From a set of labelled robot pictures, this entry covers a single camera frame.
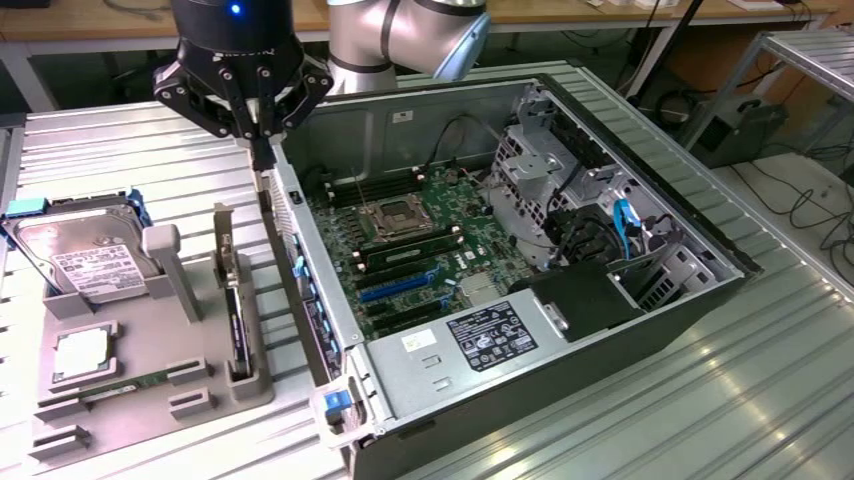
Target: warning label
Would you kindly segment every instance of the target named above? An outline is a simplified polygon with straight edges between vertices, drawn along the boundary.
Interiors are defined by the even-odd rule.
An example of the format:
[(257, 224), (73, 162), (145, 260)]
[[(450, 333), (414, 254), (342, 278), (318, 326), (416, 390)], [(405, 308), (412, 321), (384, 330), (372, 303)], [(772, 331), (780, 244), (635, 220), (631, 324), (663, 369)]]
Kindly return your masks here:
[(450, 320), (448, 328), (468, 366), (477, 372), (536, 348), (536, 342), (509, 302)]
[(62, 253), (50, 259), (85, 297), (142, 285), (142, 273), (125, 245)]

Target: metal table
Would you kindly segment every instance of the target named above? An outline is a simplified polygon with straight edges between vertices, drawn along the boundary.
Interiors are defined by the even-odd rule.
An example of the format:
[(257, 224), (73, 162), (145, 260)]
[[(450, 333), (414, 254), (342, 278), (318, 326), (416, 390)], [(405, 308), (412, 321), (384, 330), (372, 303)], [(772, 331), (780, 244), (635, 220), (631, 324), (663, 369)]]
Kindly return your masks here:
[[(669, 347), (563, 401), (436, 460), (406, 478), (767, 478), (854, 474), (854, 294), (777, 235), (708, 171), (584, 69), (563, 63), (482, 69), (469, 78), (549, 73), (765, 273)], [(428, 83), (413, 76), (402, 85)], [(142, 189), (154, 221), (178, 224), (181, 255), (213, 239), (213, 199), (234, 212), (253, 263), (276, 399), (256, 410), (95, 457), (43, 478), (341, 478), (306, 407), (310, 380), (248, 197), (241, 152), (153, 103), (31, 115), (9, 139), (18, 195)], [(0, 303), (0, 476), (25, 474), (26, 370), (38, 279), (5, 257)]]
[[(689, 149), (696, 143), (717, 108), (732, 94), (763, 51), (771, 53), (787, 66), (808, 75), (848, 102), (854, 102), (854, 34), (839, 30), (763, 32), (756, 35), (747, 47), (747, 51), (713, 97), (711, 105), (704, 109), (701, 117), (685, 129), (681, 136), (681, 144), (685, 149)], [(764, 85), (773, 81), (780, 71), (781, 69), (768, 76), (763, 81)], [(841, 114), (847, 114), (845, 109), (839, 110)], [(837, 120), (836, 117), (831, 118), (827, 125), (833, 125)]]

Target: white sticker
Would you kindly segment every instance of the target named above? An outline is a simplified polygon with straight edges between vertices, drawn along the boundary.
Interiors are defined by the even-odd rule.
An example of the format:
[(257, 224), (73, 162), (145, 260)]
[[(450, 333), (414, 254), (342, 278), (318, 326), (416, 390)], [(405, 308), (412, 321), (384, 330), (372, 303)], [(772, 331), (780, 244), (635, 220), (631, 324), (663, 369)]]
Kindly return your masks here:
[(62, 253), (50, 260), (83, 297), (142, 286), (142, 273), (125, 245)]
[(432, 334), (432, 330), (421, 330), (412, 335), (406, 335), (400, 339), (402, 342), (402, 348), (406, 352), (412, 353), (418, 348), (424, 348), (428, 345), (436, 343), (436, 337)]
[(390, 115), (390, 123), (409, 122), (413, 117), (414, 117), (414, 114), (412, 113), (412, 110), (406, 110), (404, 112), (396, 112)]

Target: gray metal rack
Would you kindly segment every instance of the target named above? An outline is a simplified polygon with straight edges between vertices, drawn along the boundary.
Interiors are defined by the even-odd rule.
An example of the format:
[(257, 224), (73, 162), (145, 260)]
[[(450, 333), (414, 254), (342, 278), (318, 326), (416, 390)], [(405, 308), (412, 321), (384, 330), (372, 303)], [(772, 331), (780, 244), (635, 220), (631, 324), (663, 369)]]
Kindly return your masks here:
[(854, 102), (854, 35), (840, 30), (763, 32), (756, 35), (701, 117), (685, 128), (680, 143), (685, 149), (696, 143), (720, 105), (735, 90), (756, 57), (765, 51)]

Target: cpu socket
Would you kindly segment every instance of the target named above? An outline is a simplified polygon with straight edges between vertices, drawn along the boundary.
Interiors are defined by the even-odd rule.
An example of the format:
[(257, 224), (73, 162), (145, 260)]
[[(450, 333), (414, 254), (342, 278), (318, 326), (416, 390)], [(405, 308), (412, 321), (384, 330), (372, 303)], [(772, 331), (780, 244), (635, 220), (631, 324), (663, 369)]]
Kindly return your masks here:
[(432, 220), (416, 195), (368, 203), (358, 213), (385, 240), (432, 230)]

